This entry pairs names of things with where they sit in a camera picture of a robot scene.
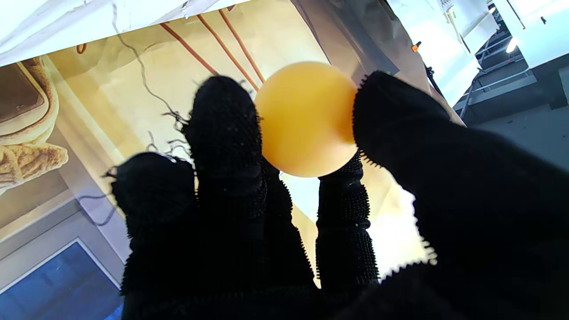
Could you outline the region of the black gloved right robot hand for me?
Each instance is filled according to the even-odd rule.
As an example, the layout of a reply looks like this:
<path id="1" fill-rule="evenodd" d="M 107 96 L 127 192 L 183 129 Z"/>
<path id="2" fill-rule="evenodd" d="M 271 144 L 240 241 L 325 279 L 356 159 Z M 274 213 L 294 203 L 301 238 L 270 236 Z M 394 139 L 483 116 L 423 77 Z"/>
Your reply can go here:
<path id="1" fill-rule="evenodd" d="M 131 254 L 124 320 L 566 320 L 568 173 L 496 134 L 451 121 L 386 74 L 354 99 L 358 151 L 319 178 L 318 288 L 290 194 L 261 152 L 254 103 L 215 75 L 182 133 L 193 164 L 141 152 L 112 194 Z M 434 251 L 380 279 L 365 159 L 414 195 Z"/>

